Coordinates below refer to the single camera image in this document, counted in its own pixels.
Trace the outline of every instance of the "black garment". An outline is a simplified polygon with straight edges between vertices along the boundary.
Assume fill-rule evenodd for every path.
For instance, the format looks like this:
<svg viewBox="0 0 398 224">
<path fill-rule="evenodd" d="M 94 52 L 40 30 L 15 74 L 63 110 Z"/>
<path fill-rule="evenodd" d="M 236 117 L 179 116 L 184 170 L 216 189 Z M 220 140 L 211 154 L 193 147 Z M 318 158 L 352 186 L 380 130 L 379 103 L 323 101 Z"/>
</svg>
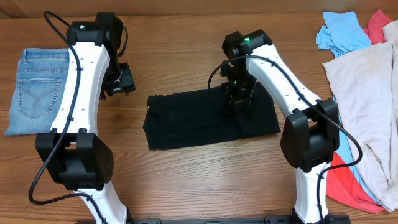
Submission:
<svg viewBox="0 0 398 224">
<path fill-rule="evenodd" d="M 225 87 L 148 97 L 144 122 L 149 149 L 178 149 L 279 133 L 274 103 L 254 90 L 246 114 L 232 110 Z"/>
</svg>

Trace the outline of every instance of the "pile of clothes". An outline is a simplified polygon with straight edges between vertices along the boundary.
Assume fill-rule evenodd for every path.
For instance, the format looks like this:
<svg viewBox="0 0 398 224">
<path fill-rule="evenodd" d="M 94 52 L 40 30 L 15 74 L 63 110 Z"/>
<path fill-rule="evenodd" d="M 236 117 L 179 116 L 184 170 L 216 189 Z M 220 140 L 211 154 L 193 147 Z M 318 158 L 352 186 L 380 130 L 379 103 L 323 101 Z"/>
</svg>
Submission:
<svg viewBox="0 0 398 224">
<path fill-rule="evenodd" d="M 398 207 L 398 21 L 381 10 L 362 29 L 354 12 L 324 12 L 319 49 L 335 59 L 324 63 L 340 122 L 359 142 L 356 166 L 331 170 L 326 193 L 367 212 Z M 333 166 L 358 158 L 358 149 L 340 132 Z"/>
</svg>

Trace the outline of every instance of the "red cloth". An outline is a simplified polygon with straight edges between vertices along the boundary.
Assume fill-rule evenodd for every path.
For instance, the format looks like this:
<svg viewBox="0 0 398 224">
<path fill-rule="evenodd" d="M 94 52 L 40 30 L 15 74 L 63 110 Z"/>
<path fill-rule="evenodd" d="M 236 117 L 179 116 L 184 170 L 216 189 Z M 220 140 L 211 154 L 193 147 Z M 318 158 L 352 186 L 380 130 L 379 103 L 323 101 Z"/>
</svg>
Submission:
<svg viewBox="0 0 398 224">
<path fill-rule="evenodd" d="M 384 43 L 383 27 L 392 22 L 392 19 L 384 15 L 381 9 L 377 10 L 370 18 L 368 22 L 368 28 L 363 29 L 366 35 L 371 39 L 372 45 L 377 43 Z"/>
<path fill-rule="evenodd" d="M 344 164 L 344 161 L 334 153 L 331 165 L 340 164 Z M 379 213 L 385 210 L 366 194 L 349 167 L 328 171 L 326 194 L 338 202 L 365 212 Z"/>
</svg>

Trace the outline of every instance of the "blue jeans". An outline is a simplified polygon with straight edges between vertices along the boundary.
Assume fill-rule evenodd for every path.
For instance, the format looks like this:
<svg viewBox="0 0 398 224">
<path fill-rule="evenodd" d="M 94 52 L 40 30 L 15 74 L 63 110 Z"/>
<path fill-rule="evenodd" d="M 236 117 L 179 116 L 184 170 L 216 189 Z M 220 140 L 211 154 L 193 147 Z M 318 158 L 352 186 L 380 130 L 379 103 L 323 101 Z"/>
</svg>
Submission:
<svg viewBox="0 0 398 224">
<path fill-rule="evenodd" d="M 50 131 L 61 105 L 68 69 L 68 49 L 23 50 L 5 135 Z"/>
</svg>

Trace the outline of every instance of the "belt loop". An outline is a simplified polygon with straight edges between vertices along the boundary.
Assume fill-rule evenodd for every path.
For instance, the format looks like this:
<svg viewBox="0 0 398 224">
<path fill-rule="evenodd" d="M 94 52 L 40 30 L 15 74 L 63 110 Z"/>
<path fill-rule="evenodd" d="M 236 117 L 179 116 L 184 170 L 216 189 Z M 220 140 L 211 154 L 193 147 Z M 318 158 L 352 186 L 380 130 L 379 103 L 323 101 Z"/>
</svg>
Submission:
<svg viewBox="0 0 398 224">
<path fill-rule="evenodd" d="M 27 51 L 27 49 L 24 49 L 24 50 L 22 51 L 22 55 L 21 55 L 21 60 L 22 60 L 22 62 L 24 63 L 24 65 L 27 64 L 27 60 L 26 60 L 26 51 Z"/>
</svg>

